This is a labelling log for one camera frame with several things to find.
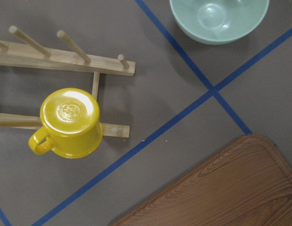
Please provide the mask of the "yellow cup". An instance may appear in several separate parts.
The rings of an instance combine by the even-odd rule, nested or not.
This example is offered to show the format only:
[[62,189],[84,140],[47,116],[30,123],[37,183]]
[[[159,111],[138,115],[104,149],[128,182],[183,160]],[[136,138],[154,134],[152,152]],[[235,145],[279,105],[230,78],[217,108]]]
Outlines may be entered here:
[[100,145],[103,128],[95,98],[77,88],[60,89],[50,94],[40,109],[42,127],[28,140],[35,154],[49,151],[68,158],[82,158]]

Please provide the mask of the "green bowl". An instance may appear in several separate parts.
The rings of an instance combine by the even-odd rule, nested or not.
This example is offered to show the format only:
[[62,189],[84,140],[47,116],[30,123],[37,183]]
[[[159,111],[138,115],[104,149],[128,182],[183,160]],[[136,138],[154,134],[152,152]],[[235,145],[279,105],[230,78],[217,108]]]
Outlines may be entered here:
[[236,41],[255,30],[265,17],[268,0],[170,0],[180,29],[207,45]]

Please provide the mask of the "wooden cutting board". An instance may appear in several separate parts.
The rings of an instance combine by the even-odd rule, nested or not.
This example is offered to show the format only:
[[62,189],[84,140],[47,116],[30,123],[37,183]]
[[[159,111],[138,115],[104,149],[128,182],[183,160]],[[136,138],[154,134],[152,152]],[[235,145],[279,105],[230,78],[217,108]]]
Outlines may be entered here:
[[292,226],[292,169],[245,135],[115,222],[117,226]]

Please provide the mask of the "wooden dish rack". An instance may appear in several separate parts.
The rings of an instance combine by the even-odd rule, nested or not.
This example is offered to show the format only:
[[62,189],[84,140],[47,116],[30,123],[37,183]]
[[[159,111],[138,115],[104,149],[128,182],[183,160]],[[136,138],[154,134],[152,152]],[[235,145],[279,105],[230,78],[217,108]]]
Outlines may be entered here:
[[[117,58],[86,54],[63,30],[57,32],[57,37],[72,51],[43,47],[16,26],[10,26],[8,31],[25,44],[0,40],[0,66],[93,73],[92,96],[96,100],[100,74],[133,76],[135,73],[136,63],[123,54]],[[0,127],[37,130],[41,122],[35,116],[0,113]],[[130,136],[129,125],[102,123],[102,127],[107,137]]]

